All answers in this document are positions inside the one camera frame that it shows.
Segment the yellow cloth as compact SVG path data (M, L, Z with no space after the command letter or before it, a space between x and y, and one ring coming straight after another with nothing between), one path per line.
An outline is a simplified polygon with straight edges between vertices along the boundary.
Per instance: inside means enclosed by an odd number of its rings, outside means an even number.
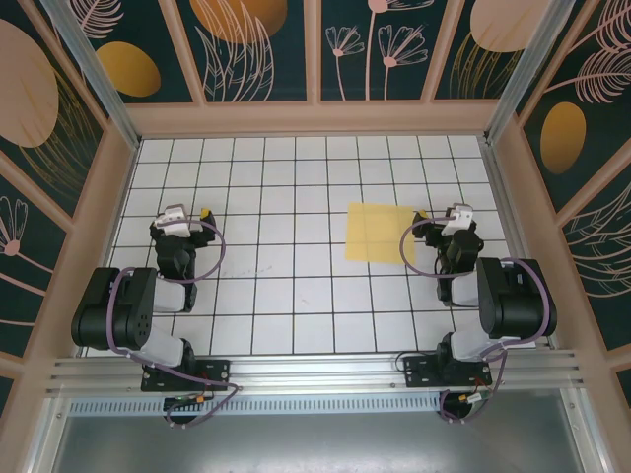
M402 264L399 244L415 212L409 206L352 202L348 206L345 258Z

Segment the black base plate left arm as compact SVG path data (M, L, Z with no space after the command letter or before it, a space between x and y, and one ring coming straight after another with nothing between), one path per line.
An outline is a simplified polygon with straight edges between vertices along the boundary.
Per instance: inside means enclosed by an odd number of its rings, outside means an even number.
M227 360L196 360L188 368L184 366L174 368L176 372L184 372L197 378L212 381L228 382L230 380L230 362ZM179 392L211 390L226 391L227 386L210 386L201 382L193 382L187 378L164 372L163 370L143 366L140 384L142 392Z

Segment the black base plate right arm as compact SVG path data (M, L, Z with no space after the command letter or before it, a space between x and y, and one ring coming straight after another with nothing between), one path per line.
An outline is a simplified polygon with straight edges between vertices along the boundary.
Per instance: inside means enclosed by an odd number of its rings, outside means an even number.
M492 374L487 364L480 362L461 362L457 360L440 361L436 355L405 357L403 372L407 387L475 387L493 383Z

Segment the grey sheet metal shelf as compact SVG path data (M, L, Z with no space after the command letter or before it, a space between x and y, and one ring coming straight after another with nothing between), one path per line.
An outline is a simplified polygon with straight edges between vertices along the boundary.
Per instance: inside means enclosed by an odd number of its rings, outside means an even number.
M72 418L53 473L584 473L566 426L444 423L431 413Z

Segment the aluminium side rail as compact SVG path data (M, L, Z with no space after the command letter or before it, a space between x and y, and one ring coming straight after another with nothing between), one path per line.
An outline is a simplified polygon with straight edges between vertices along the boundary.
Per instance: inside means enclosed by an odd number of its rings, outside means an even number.
M496 209L476 214L485 239L484 257L501 260L508 289L500 294L500 310L506 327L528 322L530 327L520 330L521 336L504 337L505 347L511 349L534 348L546 344L556 328L556 308L534 259L526 259L526 251L520 237L520 229L513 213L508 187L492 148L481 147L493 201Z

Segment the aluminium frame post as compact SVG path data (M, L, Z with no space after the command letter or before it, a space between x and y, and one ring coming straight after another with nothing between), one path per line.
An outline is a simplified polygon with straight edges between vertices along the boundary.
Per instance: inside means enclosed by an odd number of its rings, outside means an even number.
M484 143L493 147L533 82L537 71L566 25L576 0L549 0L541 20L504 89L497 107L484 130Z
M40 0L40 2L73 57L85 72L124 141L133 151L137 151L140 135L95 50L76 21L70 6L65 0Z

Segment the aluminium mounting rail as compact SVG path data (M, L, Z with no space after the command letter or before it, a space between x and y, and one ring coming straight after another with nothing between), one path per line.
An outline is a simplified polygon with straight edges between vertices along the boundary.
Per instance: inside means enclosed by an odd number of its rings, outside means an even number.
M402 392L405 380L394 354L237 356L230 381L242 394L336 394ZM59 359L44 379L46 393L59 396L123 396L140 392L142 368L117 357ZM509 352L500 387L539 390L583 387L570 350Z

